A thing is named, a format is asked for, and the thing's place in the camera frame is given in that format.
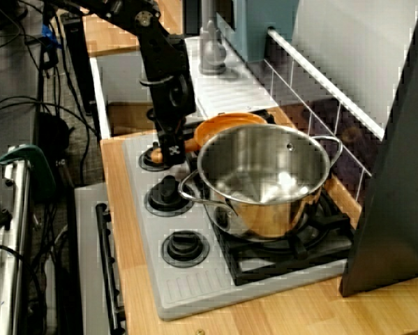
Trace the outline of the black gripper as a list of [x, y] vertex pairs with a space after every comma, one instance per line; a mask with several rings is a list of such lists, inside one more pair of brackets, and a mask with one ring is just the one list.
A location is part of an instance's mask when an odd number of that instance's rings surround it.
[[153, 111], [154, 124], [158, 134], [163, 162], [168, 166], [182, 164], [186, 160], [183, 136], [186, 116], [182, 114], [160, 114]]

